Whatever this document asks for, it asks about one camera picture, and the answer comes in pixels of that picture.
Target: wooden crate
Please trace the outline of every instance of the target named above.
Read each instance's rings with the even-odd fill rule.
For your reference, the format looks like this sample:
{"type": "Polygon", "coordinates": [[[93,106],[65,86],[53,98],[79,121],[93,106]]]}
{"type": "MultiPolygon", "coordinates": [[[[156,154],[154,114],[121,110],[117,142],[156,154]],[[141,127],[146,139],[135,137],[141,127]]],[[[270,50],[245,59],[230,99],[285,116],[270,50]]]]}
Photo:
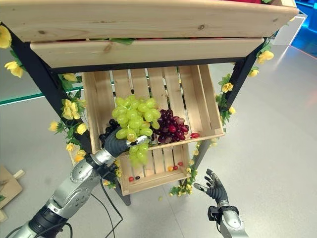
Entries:
{"type": "Polygon", "coordinates": [[[0,0],[24,42],[123,37],[269,37],[299,12],[293,0],[0,0]]]}
{"type": "Polygon", "coordinates": [[[130,166],[127,153],[121,155],[119,159],[123,173],[120,183],[124,195],[186,178],[188,143],[223,135],[207,65],[180,66],[180,77],[176,67],[148,68],[148,79],[145,69],[132,69],[130,72],[131,77],[128,70],[83,74],[93,153],[100,150],[98,136],[104,132],[111,118],[111,111],[115,108],[113,93],[125,98],[132,94],[132,89],[137,98],[148,98],[151,92],[160,109],[167,109],[169,100],[174,114],[185,118],[190,131],[200,133],[201,137],[191,139],[188,133],[184,141],[156,144],[149,148],[148,163],[139,168],[130,166]],[[176,171],[167,171],[168,166],[177,165],[178,162],[183,162],[184,166],[176,171]],[[141,178],[129,182],[130,176],[141,178]]]}

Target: floor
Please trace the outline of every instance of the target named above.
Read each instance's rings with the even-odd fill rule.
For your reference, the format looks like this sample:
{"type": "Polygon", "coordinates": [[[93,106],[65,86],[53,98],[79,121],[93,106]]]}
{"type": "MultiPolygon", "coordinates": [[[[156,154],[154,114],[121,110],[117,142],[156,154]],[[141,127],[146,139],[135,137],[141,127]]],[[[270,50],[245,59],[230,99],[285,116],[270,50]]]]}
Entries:
{"type": "MultiPolygon", "coordinates": [[[[246,80],[227,135],[205,155],[198,181],[204,180],[206,168],[214,169],[250,237],[312,238],[317,233],[316,59],[293,47],[274,46],[272,51],[274,59],[246,80]]],[[[213,65],[214,83],[231,68],[213,65]]],[[[4,207],[9,219],[0,225],[2,238],[31,219],[69,175],[63,135],[47,130],[53,119],[57,117],[43,98],[0,107],[0,162],[12,173],[26,172],[19,180],[23,191],[4,207]]],[[[124,217],[116,237],[222,237],[207,218],[214,201],[199,191],[169,197],[172,186],[133,194],[131,206],[109,191],[124,217]]],[[[110,208],[99,187],[93,194],[110,208]]],[[[112,209],[110,214],[116,223],[118,216],[112,209]]],[[[93,198],[70,223],[75,238],[102,238],[110,230],[105,211],[93,198]]],[[[58,237],[68,238],[68,229],[58,237]]]]}

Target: crate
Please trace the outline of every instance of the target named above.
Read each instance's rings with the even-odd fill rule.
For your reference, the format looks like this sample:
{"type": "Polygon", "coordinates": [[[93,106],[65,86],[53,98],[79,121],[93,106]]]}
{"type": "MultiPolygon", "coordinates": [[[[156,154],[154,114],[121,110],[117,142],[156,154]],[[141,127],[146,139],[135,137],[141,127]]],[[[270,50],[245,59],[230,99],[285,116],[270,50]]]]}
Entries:
{"type": "Polygon", "coordinates": [[[185,118],[191,132],[201,135],[191,139],[188,133],[184,141],[155,144],[149,148],[148,163],[143,167],[131,167],[128,154],[121,155],[120,184],[124,195],[187,178],[188,143],[223,135],[208,65],[180,66],[178,70],[179,74],[176,67],[83,73],[93,153],[100,150],[99,134],[104,132],[115,108],[114,94],[122,98],[132,93],[137,98],[151,95],[160,109],[167,109],[169,101],[174,114],[185,118]],[[178,162],[183,162],[178,170],[167,170],[178,162]],[[130,176],[141,178],[129,182],[130,176]]]}

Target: grape bunch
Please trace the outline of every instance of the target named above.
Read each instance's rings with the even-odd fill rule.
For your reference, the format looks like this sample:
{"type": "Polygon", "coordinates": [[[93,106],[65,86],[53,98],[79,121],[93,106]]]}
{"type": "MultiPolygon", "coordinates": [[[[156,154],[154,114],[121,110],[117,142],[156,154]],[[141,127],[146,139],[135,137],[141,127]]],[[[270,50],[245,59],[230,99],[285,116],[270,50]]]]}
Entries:
{"type": "MultiPolygon", "coordinates": [[[[121,127],[121,130],[115,135],[116,138],[126,138],[128,141],[133,142],[141,135],[152,136],[153,131],[151,128],[159,129],[158,118],[161,117],[161,113],[156,109],[155,99],[137,100],[134,95],[131,95],[125,99],[117,97],[115,102],[117,107],[112,111],[111,115],[121,127]]],[[[129,159],[132,166],[147,163],[149,141],[130,148],[129,159]]]]}
{"type": "Polygon", "coordinates": [[[158,119],[159,128],[153,128],[153,132],[158,135],[158,141],[163,144],[185,140],[189,126],[184,125],[185,119],[173,115],[171,109],[160,111],[158,119]]]}

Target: green light strip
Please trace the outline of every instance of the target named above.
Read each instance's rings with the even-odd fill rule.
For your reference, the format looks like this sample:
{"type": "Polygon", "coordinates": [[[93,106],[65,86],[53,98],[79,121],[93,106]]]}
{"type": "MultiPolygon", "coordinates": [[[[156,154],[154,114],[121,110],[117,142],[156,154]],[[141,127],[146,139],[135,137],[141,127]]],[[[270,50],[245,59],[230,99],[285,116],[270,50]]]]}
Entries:
{"type": "MultiPolygon", "coordinates": [[[[67,91],[67,92],[74,92],[74,91],[77,91],[79,89],[83,89],[83,86],[75,87],[72,90],[67,91]]],[[[20,101],[35,99],[35,98],[39,98],[39,97],[43,97],[43,96],[44,96],[43,93],[37,93],[37,94],[24,96],[24,97],[20,97],[20,98],[13,98],[13,99],[8,99],[8,100],[3,100],[3,101],[0,101],[0,106],[6,105],[6,104],[10,104],[10,103],[17,103],[17,102],[20,102],[20,101]]]]}

